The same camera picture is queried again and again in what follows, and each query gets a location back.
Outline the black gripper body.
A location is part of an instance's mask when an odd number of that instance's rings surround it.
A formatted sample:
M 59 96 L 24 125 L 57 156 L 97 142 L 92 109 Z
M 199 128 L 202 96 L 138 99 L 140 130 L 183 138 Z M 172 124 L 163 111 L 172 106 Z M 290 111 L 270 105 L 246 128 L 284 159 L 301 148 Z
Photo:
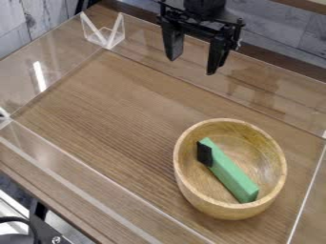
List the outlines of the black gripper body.
M 163 18 L 180 25 L 184 34 L 211 38 L 222 29 L 231 29 L 231 50 L 240 46 L 240 32 L 246 26 L 242 17 L 227 10 L 227 0 L 154 0 L 160 8 L 158 23 Z

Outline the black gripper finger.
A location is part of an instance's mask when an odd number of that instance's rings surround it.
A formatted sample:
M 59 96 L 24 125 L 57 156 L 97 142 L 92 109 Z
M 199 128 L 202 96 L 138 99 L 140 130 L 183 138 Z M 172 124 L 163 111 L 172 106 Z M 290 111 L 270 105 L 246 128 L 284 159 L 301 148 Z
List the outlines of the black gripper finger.
M 231 29 L 222 29 L 210 40 L 206 74 L 211 75 L 226 63 L 231 49 Z
M 180 25 L 171 22 L 167 18 L 160 21 L 163 44 L 167 58 L 175 61 L 183 54 L 184 33 Z

